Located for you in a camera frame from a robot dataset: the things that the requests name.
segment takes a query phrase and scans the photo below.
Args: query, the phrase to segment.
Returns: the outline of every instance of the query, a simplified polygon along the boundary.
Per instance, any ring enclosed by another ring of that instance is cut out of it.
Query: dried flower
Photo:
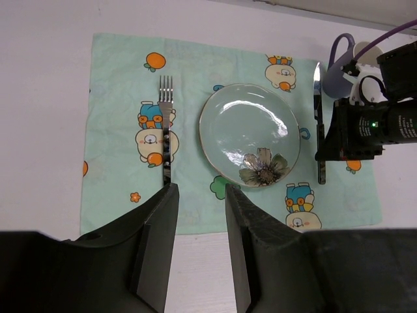
[[[247,168],[239,171],[240,178],[248,186],[268,186],[285,177],[290,168],[287,160],[280,154],[274,155],[270,149],[258,148],[257,156],[247,154],[243,163]]]

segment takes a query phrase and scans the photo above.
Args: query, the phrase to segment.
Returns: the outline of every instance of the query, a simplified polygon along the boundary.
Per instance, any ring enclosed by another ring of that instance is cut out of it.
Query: plate
[[[282,180],[300,152],[300,131],[288,104],[272,91],[248,83],[228,85],[207,100],[199,136],[211,165],[243,186]]]

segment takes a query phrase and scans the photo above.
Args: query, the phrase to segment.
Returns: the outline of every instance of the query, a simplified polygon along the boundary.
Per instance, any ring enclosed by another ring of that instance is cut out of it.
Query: orange flower print
[[[141,199],[141,196],[139,195],[138,192],[133,192],[130,194],[130,201],[131,202],[139,202],[139,200]]]

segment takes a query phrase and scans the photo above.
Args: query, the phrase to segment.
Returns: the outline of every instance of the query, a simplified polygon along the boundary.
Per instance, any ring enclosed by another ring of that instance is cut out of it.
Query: fork
[[[169,115],[172,112],[173,99],[172,76],[159,76],[159,107],[162,112],[163,147],[162,164],[164,166],[164,185],[171,182],[171,125]]]

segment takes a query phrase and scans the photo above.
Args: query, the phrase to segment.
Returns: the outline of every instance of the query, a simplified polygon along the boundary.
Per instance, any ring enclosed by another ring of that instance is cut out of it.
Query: table surface
[[[79,236],[93,33],[167,37],[328,61],[381,31],[206,0],[2,0],[0,228]],[[395,35],[388,51],[416,40]],[[383,227],[413,227],[416,145],[373,161]],[[166,312],[236,312],[226,233],[177,236]]]

